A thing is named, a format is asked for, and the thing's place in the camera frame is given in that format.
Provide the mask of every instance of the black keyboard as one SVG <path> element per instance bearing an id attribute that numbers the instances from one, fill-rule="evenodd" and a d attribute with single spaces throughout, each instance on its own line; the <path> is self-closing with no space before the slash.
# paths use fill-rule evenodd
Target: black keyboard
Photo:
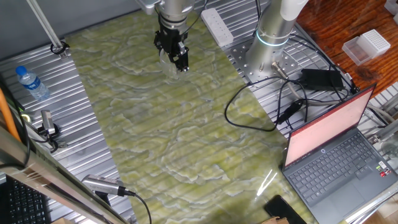
<path id="1" fill-rule="evenodd" d="M 51 223 L 46 197 L 38 191 L 7 176 L 0 185 L 1 223 Z"/>
<path id="2" fill-rule="evenodd" d="M 351 180 L 351 176 L 356 175 L 361 180 L 370 174 L 367 163 L 376 156 L 366 145 L 365 138 L 357 134 L 293 173 L 289 179 L 312 206 Z"/>

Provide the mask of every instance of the power strip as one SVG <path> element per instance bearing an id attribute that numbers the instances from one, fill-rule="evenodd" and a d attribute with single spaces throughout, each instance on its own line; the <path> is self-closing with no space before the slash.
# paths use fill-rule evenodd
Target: power strip
<path id="1" fill-rule="evenodd" d="M 231 44 L 234 41 L 232 33 L 229 31 L 216 9 L 204 10 L 201 13 L 201 18 L 220 47 Z"/>

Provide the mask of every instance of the robotic arm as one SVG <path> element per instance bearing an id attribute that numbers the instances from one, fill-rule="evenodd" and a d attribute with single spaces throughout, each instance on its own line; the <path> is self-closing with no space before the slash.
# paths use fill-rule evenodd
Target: robotic arm
<path id="1" fill-rule="evenodd" d="M 160 30 L 155 34 L 155 46 L 167 53 L 181 72 L 188 71 L 187 15 L 195 0 L 136 0 L 147 14 L 158 12 Z M 272 74 L 271 65 L 278 62 L 295 20 L 308 0 L 272 0 L 258 23 L 251 48 L 246 53 L 248 66 L 258 77 Z"/>
<path id="2" fill-rule="evenodd" d="M 187 15 L 193 9 L 195 0 L 136 0 L 142 10 L 150 15 L 157 11 L 160 30 L 155 33 L 155 46 L 167 53 L 169 59 L 181 72 L 188 66 Z"/>

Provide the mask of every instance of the laptop touchpad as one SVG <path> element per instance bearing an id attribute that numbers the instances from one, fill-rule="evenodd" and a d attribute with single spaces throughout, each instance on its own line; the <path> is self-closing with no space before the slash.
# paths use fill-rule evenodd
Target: laptop touchpad
<path id="1" fill-rule="evenodd" d="M 364 202 L 361 194 L 356 190 L 353 184 L 346 184 L 329 197 L 342 216 L 351 212 Z"/>

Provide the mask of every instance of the bottle label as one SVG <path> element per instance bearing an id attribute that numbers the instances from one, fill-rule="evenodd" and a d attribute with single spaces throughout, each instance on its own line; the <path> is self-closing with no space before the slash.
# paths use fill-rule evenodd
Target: bottle label
<path id="1" fill-rule="evenodd" d="M 38 77 L 36 77 L 36 79 L 35 79 L 31 84 L 29 84 L 29 85 L 24 85 L 24 87 L 25 87 L 26 89 L 28 89 L 28 90 L 34 90 L 34 89 L 36 89 L 37 87 L 39 87 L 39 85 L 40 85 L 40 80 L 39 80 Z"/>

